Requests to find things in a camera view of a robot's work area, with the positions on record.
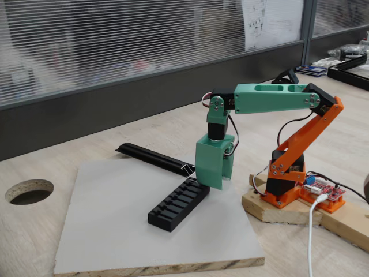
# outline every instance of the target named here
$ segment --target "desk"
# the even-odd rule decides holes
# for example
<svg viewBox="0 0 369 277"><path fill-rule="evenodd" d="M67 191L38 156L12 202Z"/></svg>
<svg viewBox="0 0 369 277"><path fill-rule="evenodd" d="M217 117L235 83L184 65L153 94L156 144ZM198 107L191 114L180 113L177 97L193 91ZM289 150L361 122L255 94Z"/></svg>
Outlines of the desk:
<svg viewBox="0 0 369 277"><path fill-rule="evenodd" d="M369 173L369 92L327 77L298 77L301 84L314 83L341 97L345 106L345 110L305 152L307 169L363 191L363 182ZM116 154L115 149L125 142L169 156L193 153L196 141L207 130L206 112L201 103L194 103L0 162L0 276L52 276L64 219L82 162L121 159L123 155ZM232 182L240 200L250 188L248 175L267 165L276 148L279 128L308 113L298 110L234 116L240 144L235 154ZM301 122L289 124L281 138L286 139L300 126ZM6 191L28 179L49 180L55 190L36 204L9 204L4 198ZM346 199L368 208L369 213L367 204L353 193L348 192ZM307 275L306 226L263 223L247 216L266 252L265 265L199 272L186 277ZM323 228L314 228L312 264L315 276L368 276L369 254Z"/></svg>

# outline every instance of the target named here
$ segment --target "black cable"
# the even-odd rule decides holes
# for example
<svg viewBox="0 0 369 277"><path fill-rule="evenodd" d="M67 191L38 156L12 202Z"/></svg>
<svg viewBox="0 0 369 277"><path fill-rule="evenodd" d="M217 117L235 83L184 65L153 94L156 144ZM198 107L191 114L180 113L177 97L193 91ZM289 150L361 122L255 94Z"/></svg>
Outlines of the black cable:
<svg viewBox="0 0 369 277"><path fill-rule="evenodd" d="M231 156L235 152L235 150L236 150L236 148L237 148L237 146L238 146L238 144L240 142L240 136L238 135L238 130L237 130L236 124L234 123L233 118L231 117L231 115L229 115L228 117L231 120L233 127L235 128L235 131L236 131L236 134L237 134L237 143L233 147L232 152L230 152L230 153L224 153L224 156Z"/></svg>
<svg viewBox="0 0 369 277"><path fill-rule="evenodd" d="M330 182L334 183L336 188L338 188L338 186L343 186L344 188L347 188L347 189L351 190L352 192L356 193L359 197L361 197L362 199L364 199L364 200L369 204L369 200L367 200L363 195L361 195L361 194L360 194L359 192L357 192L356 190L354 190L354 189L350 188L349 186L346 186L346 185L343 185L343 184L341 184L341 183L339 183L339 182L336 182L336 181L334 181L334 180L332 180L332 179L328 178L327 176L325 176L325 175L323 175L323 174L321 174L321 173L319 173L319 172L309 171L308 173L312 173L313 175L316 175L316 176L322 177L323 179L328 180L328 181L330 181Z"/></svg>
<svg viewBox="0 0 369 277"><path fill-rule="evenodd" d="M283 128L284 128L287 124L289 124L289 123L291 123L291 122L295 122L295 121L305 120L305 119L309 118L309 117L312 115L312 113L313 113L313 111L311 111L311 113L310 113L307 117L294 119L294 120L288 121L285 125L283 125L283 126L282 126L282 128L281 128L281 129L279 130L279 132L278 132L278 136L277 136L277 145L278 145L278 146L280 145L280 143L279 143L279 138L280 138L280 136L281 136L281 132L282 132Z"/></svg>

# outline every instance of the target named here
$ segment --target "robotic arm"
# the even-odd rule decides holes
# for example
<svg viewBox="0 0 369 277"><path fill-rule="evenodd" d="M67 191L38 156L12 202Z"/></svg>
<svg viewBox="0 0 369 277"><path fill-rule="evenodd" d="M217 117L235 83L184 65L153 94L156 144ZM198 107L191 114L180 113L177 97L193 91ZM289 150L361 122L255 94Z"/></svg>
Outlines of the robotic arm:
<svg viewBox="0 0 369 277"><path fill-rule="evenodd" d="M294 201L298 197L295 184L303 183L306 175L303 152L344 108L340 98L314 84L239 84L235 89L215 89L210 95L208 133L196 145L198 182L221 189L222 178L232 175L237 143L226 134L231 110L251 114L305 108L316 116L272 152L263 196L279 208Z"/></svg>

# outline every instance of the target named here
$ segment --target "white usb cable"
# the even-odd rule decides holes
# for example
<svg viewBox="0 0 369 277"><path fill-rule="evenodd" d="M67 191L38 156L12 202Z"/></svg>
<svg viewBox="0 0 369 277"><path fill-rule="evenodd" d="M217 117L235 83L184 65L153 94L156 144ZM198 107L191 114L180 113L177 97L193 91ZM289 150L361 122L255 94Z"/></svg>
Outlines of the white usb cable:
<svg viewBox="0 0 369 277"><path fill-rule="evenodd" d="M309 277L312 277L312 267L311 267L312 212L313 212L316 205L318 205L319 203L327 200L327 198L328 198L327 194L319 195L318 198L312 204L312 206L310 208L310 212L309 212L309 241L308 241L308 246L307 246L307 264L308 264L308 267L309 267Z"/></svg>

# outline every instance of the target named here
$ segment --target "hole in table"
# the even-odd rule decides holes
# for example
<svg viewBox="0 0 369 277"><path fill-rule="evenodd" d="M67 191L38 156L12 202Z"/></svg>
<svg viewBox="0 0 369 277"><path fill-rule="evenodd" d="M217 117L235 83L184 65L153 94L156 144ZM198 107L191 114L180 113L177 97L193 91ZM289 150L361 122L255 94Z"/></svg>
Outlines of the hole in table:
<svg viewBox="0 0 369 277"><path fill-rule="evenodd" d="M5 193L5 199L14 205L29 205L46 199L53 191L50 181L33 179L12 186Z"/></svg>

